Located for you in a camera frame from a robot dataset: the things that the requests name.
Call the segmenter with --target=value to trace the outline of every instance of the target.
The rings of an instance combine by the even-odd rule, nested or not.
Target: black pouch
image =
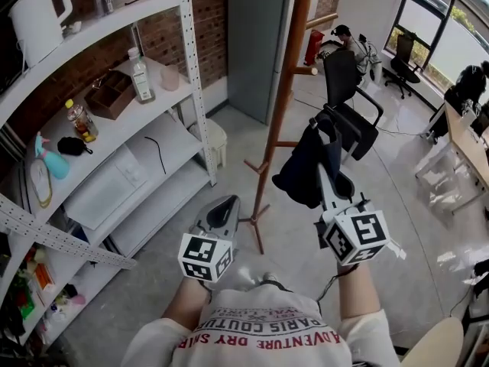
[[[61,138],[58,141],[58,151],[61,154],[80,156],[84,151],[93,154],[90,148],[87,148],[85,142],[80,138]]]

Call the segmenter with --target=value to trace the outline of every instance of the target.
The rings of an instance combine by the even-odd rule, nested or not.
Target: chair base
[[[408,92],[407,95],[408,96],[412,96],[411,90],[406,85],[406,80],[404,80],[400,76],[396,76],[395,79],[386,80],[385,86],[387,87],[389,84],[397,84],[399,86],[399,90],[400,90],[400,93],[401,93],[401,97],[400,97],[401,99],[405,99],[406,98],[404,96],[404,89],[407,90],[407,92]]]

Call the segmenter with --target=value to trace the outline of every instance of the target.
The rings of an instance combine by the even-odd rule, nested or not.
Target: bottle cap
[[[137,47],[132,47],[128,50],[129,58],[139,57],[139,49]]]

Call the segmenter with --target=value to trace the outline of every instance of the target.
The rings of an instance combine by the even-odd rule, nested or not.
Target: wooden coat rack
[[[320,24],[332,21],[338,17],[338,14],[335,13],[307,21],[310,4],[311,0],[294,0],[293,3],[292,18],[290,20],[290,30],[287,37],[287,46],[283,59],[282,73],[280,75],[277,99],[275,101],[270,131],[268,132],[267,147],[265,148],[263,162],[261,163],[260,167],[256,167],[249,161],[244,161],[246,165],[248,165],[260,176],[260,180],[258,181],[257,195],[254,199],[253,213],[251,217],[242,219],[240,221],[249,222],[253,226],[261,254],[264,254],[264,249],[261,241],[260,229],[258,227],[258,220],[264,214],[264,212],[270,208],[270,204],[264,206],[263,209],[260,209],[260,206],[265,184],[268,178],[268,171],[270,170],[270,165],[274,157],[275,148],[295,147],[297,144],[296,141],[278,141],[287,105],[293,97],[293,76],[316,75],[318,73],[318,70],[313,67],[296,66],[300,55],[300,48],[302,46],[304,32],[310,28],[314,28]]]

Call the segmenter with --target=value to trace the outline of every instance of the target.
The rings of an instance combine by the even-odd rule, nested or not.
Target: black and white marker cube
[[[232,263],[232,242],[183,234],[178,262],[184,276],[215,283]]]
[[[341,265],[371,260],[390,241],[382,211],[337,215],[323,238]]]

